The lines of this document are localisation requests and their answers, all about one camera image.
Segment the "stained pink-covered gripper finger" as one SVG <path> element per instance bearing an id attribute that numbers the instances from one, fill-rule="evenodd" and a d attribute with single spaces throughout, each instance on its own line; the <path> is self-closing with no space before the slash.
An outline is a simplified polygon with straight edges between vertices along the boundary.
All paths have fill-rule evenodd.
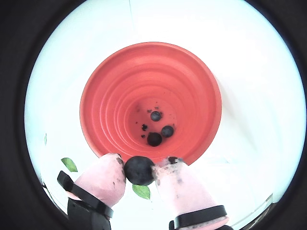
<path id="1" fill-rule="evenodd" d="M 231 230 L 223 205 L 215 202 L 196 173 L 180 158 L 167 157 L 153 166 L 160 198 L 170 209 L 170 230 Z"/>

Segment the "pink-covered black gripper finger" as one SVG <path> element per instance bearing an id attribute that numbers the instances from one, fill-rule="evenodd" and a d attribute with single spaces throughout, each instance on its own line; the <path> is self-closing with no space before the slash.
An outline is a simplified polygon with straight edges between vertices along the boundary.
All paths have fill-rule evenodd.
<path id="1" fill-rule="evenodd" d="M 117 153 L 100 157 L 73 181 L 60 171 L 58 183 L 66 191 L 68 219 L 74 230 L 110 230 L 112 207 L 125 193 L 124 162 Z"/>

